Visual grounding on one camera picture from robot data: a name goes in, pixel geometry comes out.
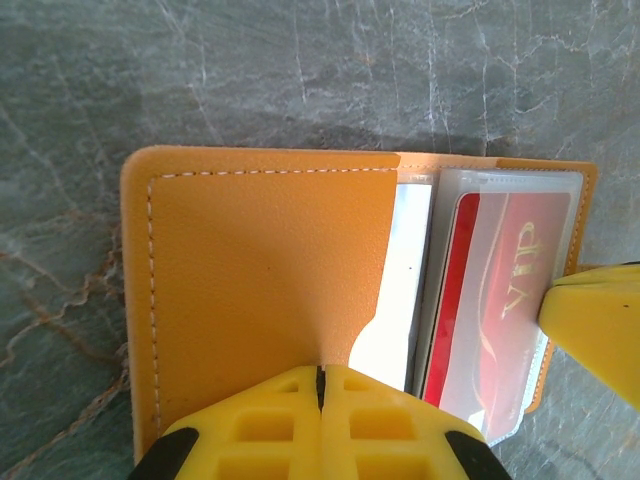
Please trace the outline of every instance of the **red card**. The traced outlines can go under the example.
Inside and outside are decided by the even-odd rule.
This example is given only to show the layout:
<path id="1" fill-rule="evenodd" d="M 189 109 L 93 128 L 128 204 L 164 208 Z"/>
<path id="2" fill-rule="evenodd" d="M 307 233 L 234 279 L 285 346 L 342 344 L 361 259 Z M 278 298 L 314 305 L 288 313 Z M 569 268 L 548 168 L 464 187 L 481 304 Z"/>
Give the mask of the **red card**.
<path id="1" fill-rule="evenodd" d="M 570 200 L 568 193 L 459 200 L 424 399 L 464 419 L 481 413 L 476 426 L 489 441 L 518 424 Z"/>

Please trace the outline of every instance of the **orange leather wallet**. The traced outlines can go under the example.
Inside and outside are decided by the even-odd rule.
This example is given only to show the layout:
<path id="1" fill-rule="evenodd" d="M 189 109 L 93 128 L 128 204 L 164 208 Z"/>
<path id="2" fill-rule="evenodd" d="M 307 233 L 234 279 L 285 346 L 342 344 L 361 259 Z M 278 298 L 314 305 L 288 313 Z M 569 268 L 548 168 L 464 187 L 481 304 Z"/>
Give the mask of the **orange leather wallet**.
<path id="1" fill-rule="evenodd" d="M 133 154 L 122 218 L 136 459 L 176 420 L 265 379 L 346 364 L 375 313 L 398 174 L 448 167 L 581 172 L 566 273 L 575 270 L 592 164 L 168 146 Z M 545 375 L 546 366 L 530 410 Z"/>

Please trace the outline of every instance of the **wallet stitching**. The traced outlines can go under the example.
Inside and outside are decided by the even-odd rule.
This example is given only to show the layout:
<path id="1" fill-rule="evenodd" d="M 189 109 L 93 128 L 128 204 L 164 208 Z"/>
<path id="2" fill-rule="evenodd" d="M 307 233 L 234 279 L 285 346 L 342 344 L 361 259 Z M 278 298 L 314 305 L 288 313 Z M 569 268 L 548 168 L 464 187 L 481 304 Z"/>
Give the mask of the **wallet stitching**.
<path id="1" fill-rule="evenodd" d="M 363 168 L 314 168 L 314 169 L 305 169 L 305 170 L 227 170 L 227 171 L 188 171 L 188 172 L 179 172 L 179 173 L 167 173 L 167 174 L 159 174 L 151 177 L 149 183 L 147 184 L 147 224 L 148 224 L 148 239 L 149 239 L 149 271 L 150 271 L 150 291 L 151 291 L 151 308 L 150 308 L 150 321 L 151 321 L 151 350 L 153 354 L 153 370 L 154 370 L 154 400 L 155 400 L 155 411 L 156 411 L 156 433 L 157 437 L 160 437 L 161 427 L 162 427 L 162 417 L 161 417 L 161 407 L 160 407 L 160 383 L 159 383 L 159 367 L 158 367 L 158 347 L 157 347 L 157 325 L 156 325 L 156 314 L 155 314 L 155 259 L 154 259 L 154 249 L 153 249 L 153 217 L 152 217 L 152 191 L 153 191 L 153 183 L 156 178 L 179 178 L 179 177 L 195 177 L 195 176 L 225 176 L 225 175 L 255 175 L 255 174 L 304 174 L 304 173 L 358 173 L 358 172 L 393 172 L 406 168 L 424 168 L 425 165 L 401 165 L 399 167 L 363 167 Z M 430 170 L 442 170 L 445 168 L 474 168 L 474 169 L 497 169 L 497 170 L 515 170 L 515 171 L 566 171 L 566 172 L 577 172 L 581 173 L 585 176 L 585 185 L 581 192 L 580 206 L 578 208 L 578 213 L 576 215 L 575 220 L 575 228 L 573 229 L 571 247 L 568 253 L 568 263 L 571 264 L 573 260 L 573 255 L 575 252 L 575 247 L 578 242 L 578 230 L 580 229 L 580 221 L 582 220 L 582 215 L 584 212 L 584 206 L 587 202 L 587 197 L 590 191 L 590 183 L 591 183 L 591 174 L 589 172 L 584 172 L 581 170 L 574 169 L 550 169 L 550 168 L 508 168 L 508 167 L 496 167 L 496 166 L 488 166 L 488 167 L 479 167 L 477 165 L 434 165 L 433 167 L 428 166 Z M 542 365 L 545 366 L 547 362 L 547 357 L 549 356 L 549 350 L 552 348 L 552 342 L 549 342 L 549 345 L 545 349 L 545 354 L 542 359 Z M 538 376 L 538 381 L 536 382 L 536 388 L 533 394 L 533 403 L 538 399 L 538 395 L 540 393 L 541 386 L 541 376 Z"/>

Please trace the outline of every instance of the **green marble countertop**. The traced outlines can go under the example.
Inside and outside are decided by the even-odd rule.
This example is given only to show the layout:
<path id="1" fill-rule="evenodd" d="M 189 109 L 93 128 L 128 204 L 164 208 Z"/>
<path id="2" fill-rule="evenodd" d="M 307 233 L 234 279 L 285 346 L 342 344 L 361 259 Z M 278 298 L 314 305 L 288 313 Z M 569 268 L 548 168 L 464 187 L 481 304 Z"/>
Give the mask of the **green marble countertop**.
<path id="1" fill-rule="evenodd" d="M 132 466 L 119 232 L 151 144 L 593 160 L 581 261 L 640 259 L 635 0 L 5 0 L 0 478 Z M 626 479 L 638 414 L 563 352 L 495 448 L 516 479 Z"/>

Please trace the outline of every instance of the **wallet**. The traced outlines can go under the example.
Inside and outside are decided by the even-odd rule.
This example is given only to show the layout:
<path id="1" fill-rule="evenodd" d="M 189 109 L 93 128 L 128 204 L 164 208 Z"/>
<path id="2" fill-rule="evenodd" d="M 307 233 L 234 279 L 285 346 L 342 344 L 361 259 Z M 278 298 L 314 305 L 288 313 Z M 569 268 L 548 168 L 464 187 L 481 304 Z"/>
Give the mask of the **wallet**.
<path id="1" fill-rule="evenodd" d="M 345 365 L 373 318 L 396 185 L 443 168 L 583 175 L 583 162 L 155 146 L 121 177 L 136 460 L 175 421 L 301 365 Z M 547 347 L 537 407 L 553 346 Z"/>

